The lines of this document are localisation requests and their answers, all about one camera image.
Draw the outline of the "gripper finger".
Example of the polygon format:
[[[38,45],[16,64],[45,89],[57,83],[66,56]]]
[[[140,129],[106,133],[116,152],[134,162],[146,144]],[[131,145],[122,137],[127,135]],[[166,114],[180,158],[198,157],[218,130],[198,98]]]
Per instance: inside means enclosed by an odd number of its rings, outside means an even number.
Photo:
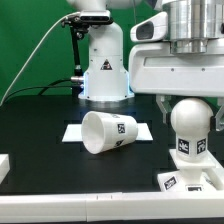
[[[218,112],[211,117],[210,129],[216,131],[224,130],[224,106],[221,106]]]

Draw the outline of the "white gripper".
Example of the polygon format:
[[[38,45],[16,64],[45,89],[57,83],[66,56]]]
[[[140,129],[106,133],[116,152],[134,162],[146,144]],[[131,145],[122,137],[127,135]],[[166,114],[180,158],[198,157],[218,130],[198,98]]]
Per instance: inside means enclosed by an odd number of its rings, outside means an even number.
[[[168,42],[139,44],[129,55],[130,86],[135,93],[162,94],[156,103],[170,123],[168,95],[224,97],[224,41],[209,41],[207,52],[171,54]]]

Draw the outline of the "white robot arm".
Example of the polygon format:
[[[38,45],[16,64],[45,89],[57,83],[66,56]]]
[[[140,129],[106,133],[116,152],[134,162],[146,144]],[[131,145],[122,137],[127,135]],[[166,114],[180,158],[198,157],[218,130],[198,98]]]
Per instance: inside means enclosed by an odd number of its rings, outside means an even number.
[[[122,30],[112,9],[131,0],[67,0],[74,23],[89,33],[89,68],[81,99],[118,101],[154,94],[163,113],[171,96],[217,97],[218,130],[224,129],[224,0],[148,0],[158,13],[135,25],[129,68],[123,68]]]

